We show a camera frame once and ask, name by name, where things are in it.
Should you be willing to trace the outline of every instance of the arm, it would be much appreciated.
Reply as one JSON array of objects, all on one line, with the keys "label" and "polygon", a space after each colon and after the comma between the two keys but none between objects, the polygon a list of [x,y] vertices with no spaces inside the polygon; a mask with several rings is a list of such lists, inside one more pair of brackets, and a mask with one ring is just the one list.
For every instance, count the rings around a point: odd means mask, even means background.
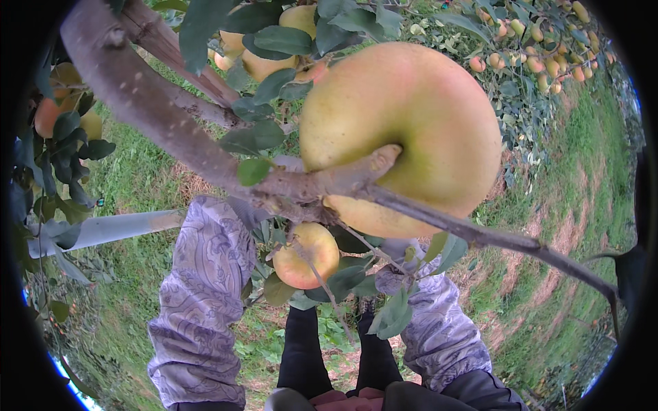
[{"label": "arm", "polygon": [[155,356],[148,372],[165,408],[200,402],[224,402],[216,410],[244,408],[228,326],[242,316],[240,292],[254,263],[255,244],[230,205],[196,197],[160,289],[161,313],[149,322]]},{"label": "arm", "polygon": [[[415,239],[387,239],[381,248],[400,263],[409,245],[416,248],[417,258],[424,257]],[[440,263],[438,256],[421,267],[419,276],[428,275]],[[416,261],[404,265],[413,271]],[[377,288],[383,292],[397,290],[403,281],[391,266],[377,276]],[[407,346],[404,363],[422,376],[423,386],[478,410],[527,410],[521,398],[491,374],[489,351],[480,331],[462,312],[459,290],[445,272],[420,280],[418,286],[419,291],[409,297],[413,317],[401,337]]]}]

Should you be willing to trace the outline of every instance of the person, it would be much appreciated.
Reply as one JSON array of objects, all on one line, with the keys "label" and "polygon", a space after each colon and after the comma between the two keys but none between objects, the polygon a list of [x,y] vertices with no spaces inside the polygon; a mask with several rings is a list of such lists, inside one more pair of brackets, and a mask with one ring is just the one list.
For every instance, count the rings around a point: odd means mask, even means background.
[{"label": "person", "polygon": [[[148,373],[165,408],[235,411],[245,408],[236,383],[240,360],[229,325],[243,313],[240,294],[256,261],[250,231],[269,215],[246,202],[199,196],[190,204],[176,241],[171,273],[160,290],[160,315],[148,323],[155,355]],[[405,250],[424,251],[416,239],[387,239],[380,248],[404,264]],[[434,271],[440,256],[421,267]],[[406,263],[416,266],[415,260]],[[402,276],[391,266],[375,274],[379,291],[395,293]],[[277,389],[268,411],[527,410],[521,398],[492,374],[480,332],[461,310],[459,291],[445,276],[418,281],[409,297],[413,315],[401,334],[404,364],[422,385],[403,381],[390,344],[368,335],[374,310],[361,301],[359,376],[354,390],[333,390],[322,361],[315,308],[290,307]]]}]

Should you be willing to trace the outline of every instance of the apple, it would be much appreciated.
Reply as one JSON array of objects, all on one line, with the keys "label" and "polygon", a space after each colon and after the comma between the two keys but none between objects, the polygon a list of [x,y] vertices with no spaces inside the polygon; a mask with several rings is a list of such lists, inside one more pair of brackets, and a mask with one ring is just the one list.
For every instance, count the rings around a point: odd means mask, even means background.
[{"label": "apple", "polygon": [[[302,108],[306,171],[347,164],[392,143],[403,152],[376,183],[458,218],[484,199],[500,166],[498,120],[482,87],[459,64],[421,45],[391,42],[358,51],[331,68]],[[329,195],[323,204],[370,235],[440,231],[366,200]]]},{"label": "apple", "polygon": [[317,5],[290,7],[281,13],[279,26],[298,28],[314,39],[316,28],[313,17],[317,7]]},{"label": "apple", "polygon": [[[293,230],[295,240],[326,281],[338,270],[340,252],[334,236],[318,223],[302,223]],[[272,257],[274,271],[284,283],[302,290],[320,287],[311,266],[288,243]]]}]

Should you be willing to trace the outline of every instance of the twig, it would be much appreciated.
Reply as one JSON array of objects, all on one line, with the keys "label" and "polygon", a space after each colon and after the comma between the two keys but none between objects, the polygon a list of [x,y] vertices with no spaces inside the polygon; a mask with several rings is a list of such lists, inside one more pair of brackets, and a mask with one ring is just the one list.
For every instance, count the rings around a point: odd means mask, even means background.
[{"label": "twig", "polygon": [[344,228],[345,230],[347,230],[348,233],[356,237],[360,242],[365,244],[365,246],[368,247],[370,251],[372,251],[376,256],[382,257],[384,260],[388,261],[393,267],[397,268],[402,274],[413,278],[412,274],[406,271],[400,264],[393,261],[390,255],[386,254],[384,251],[381,251],[380,249],[373,247],[372,244],[368,242],[368,240],[363,238],[361,234],[351,229],[347,224],[343,223],[342,221],[339,221],[338,225]]},{"label": "twig", "polygon": [[352,333],[350,332],[349,327],[347,326],[347,322],[345,322],[345,318],[343,317],[343,314],[340,312],[340,309],[338,308],[338,303],[336,302],[336,298],[334,297],[334,294],[331,292],[331,290],[329,290],[329,286],[327,286],[327,283],[322,279],[322,277],[320,277],[320,273],[318,273],[318,270],[311,262],[311,259],[308,258],[308,256],[306,255],[304,248],[301,246],[301,244],[299,244],[299,242],[296,239],[293,241],[292,247],[297,252],[297,254],[302,258],[302,260],[304,260],[313,270],[313,274],[315,274],[315,278],[322,286],[324,292],[327,293],[327,295],[329,296],[331,305],[334,307],[334,311],[336,311],[336,316],[338,317],[340,324],[343,326],[343,329],[345,330],[347,339],[349,339],[350,344],[352,344],[352,346],[356,349],[357,344],[354,341],[354,337],[352,337]]}]

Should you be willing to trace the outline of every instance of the leg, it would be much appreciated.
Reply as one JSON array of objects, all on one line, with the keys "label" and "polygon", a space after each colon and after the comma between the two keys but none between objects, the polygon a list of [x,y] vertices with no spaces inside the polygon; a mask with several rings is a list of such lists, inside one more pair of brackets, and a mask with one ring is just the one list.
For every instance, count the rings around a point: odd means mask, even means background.
[{"label": "leg", "polygon": [[359,391],[365,387],[383,391],[390,383],[403,381],[388,340],[381,340],[375,334],[366,334],[374,318],[372,302],[368,305],[359,320],[361,361],[359,362],[359,378],[355,395],[358,395]]},{"label": "leg", "polygon": [[276,386],[292,388],[307,399],[334,389],[322,361],[315,308],[301,311],[290,307]]}]

